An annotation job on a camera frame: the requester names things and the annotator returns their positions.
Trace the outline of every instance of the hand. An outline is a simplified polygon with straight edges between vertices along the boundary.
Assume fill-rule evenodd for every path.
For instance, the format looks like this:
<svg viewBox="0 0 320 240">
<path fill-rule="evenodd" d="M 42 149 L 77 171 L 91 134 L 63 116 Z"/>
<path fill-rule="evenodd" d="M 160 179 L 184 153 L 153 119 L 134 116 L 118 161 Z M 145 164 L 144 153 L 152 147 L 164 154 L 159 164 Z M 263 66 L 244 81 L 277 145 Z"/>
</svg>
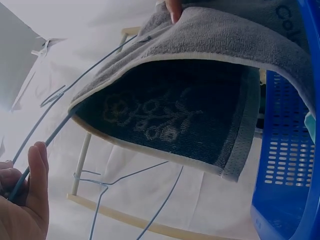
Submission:
<svg viewBox="0 0 320 240">
<path fill-rule="evenodd" d="M 13 190 L 21 172 L 13 163 L 0 162 L 0 239 L 45 240 L 49 227 L 47 148 L 37 142 L 28 152 L 30 176 L 13 203 L 3 196 Z"/>
<path fill-rule="evenodd" d="M 178 22 L 182 14 L 181 0 L 165 0 L 165 5 L 171 14 L 172 23 L 175 24 Z"/>
</svg>

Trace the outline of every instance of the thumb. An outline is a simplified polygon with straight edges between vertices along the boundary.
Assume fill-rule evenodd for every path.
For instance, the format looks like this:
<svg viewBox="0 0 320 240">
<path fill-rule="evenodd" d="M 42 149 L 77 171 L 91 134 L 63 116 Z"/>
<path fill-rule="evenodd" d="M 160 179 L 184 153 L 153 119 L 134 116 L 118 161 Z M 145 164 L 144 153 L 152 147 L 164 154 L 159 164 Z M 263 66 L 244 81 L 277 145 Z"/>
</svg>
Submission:
<svg viewBox="0 0 320 240">
<path fill-rule="evenodd" d="M 32 210 L 44 224 L 49 222 L 48 173 L 46 159 L 43 159 L 39 146 L 30 147 L 28 162 L 30 168 L 29 191 L 25 206 Z"/>
<path fill-rule="evenodd" d="M 182 14 L 181 0 L 165 0 L 165 5 L 170 12 L 172 23 L 175 24 Z"/>
</svg>

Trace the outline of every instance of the towel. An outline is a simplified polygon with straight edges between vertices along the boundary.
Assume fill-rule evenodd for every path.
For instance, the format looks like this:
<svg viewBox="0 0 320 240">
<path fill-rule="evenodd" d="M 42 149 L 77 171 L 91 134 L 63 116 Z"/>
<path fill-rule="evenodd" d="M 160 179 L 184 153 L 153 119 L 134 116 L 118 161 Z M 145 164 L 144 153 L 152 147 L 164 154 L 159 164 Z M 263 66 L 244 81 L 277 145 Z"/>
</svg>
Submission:
<svg viewBox="0 0 320 240">
<path fill-rule="evenodd" d="M 226 2 L 184 4 L 175 25 L 158 4 L 135 43 L 74 97 L 73 119 L 116 145 L 237 181 L 255 133 L 259 69 L 287 78 L 313 114 L 315 93 L 297 3 Z M 301 30 L 290 35 L 289 25 Z"/>
</svg>

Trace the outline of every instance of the white backdrop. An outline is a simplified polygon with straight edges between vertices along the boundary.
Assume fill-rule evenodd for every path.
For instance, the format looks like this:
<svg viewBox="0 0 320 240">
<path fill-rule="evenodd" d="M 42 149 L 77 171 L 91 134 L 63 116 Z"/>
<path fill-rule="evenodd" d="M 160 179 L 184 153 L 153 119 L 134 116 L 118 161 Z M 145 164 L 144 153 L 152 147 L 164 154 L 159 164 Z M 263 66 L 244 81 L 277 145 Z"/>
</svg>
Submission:
<svg viewBox="0 0 320 240">
<path fill-rule="evenodd" d="M 156 0 L 1 0 L 44 39 L 75 34 L 124 19 L 146 17 Z"/>
</svg>

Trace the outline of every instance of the white wall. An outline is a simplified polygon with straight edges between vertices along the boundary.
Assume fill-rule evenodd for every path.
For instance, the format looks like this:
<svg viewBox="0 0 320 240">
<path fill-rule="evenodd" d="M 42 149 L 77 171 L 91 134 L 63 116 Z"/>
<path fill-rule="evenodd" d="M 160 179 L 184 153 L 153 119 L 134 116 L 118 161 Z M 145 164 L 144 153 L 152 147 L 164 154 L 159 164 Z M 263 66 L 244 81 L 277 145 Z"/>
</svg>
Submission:
<svg viewBox="0 0 320 240">
<path fill-rule="evenodd" d="M 37 59 L 30 53 L 36 37 L 36 33 L 0 3 L 0 108 L 3 110 L 11 108 Z"/>
</svg>

